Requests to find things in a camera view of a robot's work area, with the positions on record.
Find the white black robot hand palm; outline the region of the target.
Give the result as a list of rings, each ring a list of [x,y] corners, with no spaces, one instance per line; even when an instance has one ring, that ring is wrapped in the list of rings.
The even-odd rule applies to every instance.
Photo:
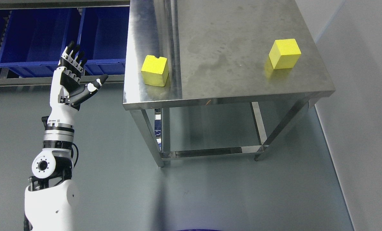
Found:
[[[92,82],[80,85],[83,67],[72,57],[59,59],[54,70],[49,105],[52,111],[79,111],[81,104],[92,97]]]

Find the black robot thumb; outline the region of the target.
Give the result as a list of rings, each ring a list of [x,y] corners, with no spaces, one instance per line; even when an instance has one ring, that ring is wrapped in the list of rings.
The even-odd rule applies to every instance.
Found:
[[[89,98],[94,96],[94,94],[99,91],[107,79],[108,75],[103,74],[90,83],[79,85],[75,90],[72,90],[69,93],[69,96],[65,99],[65,104],[72,106],[81,105],[84,101],[87,101]]]

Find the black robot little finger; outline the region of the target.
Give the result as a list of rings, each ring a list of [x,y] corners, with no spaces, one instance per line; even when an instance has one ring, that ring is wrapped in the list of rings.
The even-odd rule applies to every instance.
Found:
[[[75,61],[75,54],[73,51],[74,45],[75,42],[71,41],[62,52],[63,63],[73,63]]]

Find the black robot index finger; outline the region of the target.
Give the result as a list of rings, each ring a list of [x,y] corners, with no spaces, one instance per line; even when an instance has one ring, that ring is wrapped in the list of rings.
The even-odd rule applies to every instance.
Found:
[[[87,62],[86,58],[84,58],[83,60],[81,60],[79,62],[79,65],[78,65],[79,72],[81,72],[81,73],[84,72],[84,65],[85,65],[86,62]]]

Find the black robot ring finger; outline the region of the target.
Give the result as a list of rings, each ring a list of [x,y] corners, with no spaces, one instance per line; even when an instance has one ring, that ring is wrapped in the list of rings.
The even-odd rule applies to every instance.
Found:
[[[78,58],[77,53],[80,50],[80,45],[76,45],[69,54],[69,63],[72,66],[78,66],[79,61],[76,60]]]

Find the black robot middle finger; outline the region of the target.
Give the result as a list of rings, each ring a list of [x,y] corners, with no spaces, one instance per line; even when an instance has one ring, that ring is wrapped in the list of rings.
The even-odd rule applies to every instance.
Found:
[[[78,69],[79,62],[84,59],[84,51],[80,51],[74,59],[74,67]]]

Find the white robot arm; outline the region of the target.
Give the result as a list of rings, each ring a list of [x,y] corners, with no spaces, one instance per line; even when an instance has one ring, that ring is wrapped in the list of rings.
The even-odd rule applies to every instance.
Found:
[[[31,164],[32,176],[25,189],[25,231],[74,231],[79,191],[72,171],[79,159],[74,143],[74,116],[81,104],[106,82],[103,74],[80,84],[87,59],[80,45],[71,41],[62,51],[52,76],[51,113],[41,118],[43,147]]]

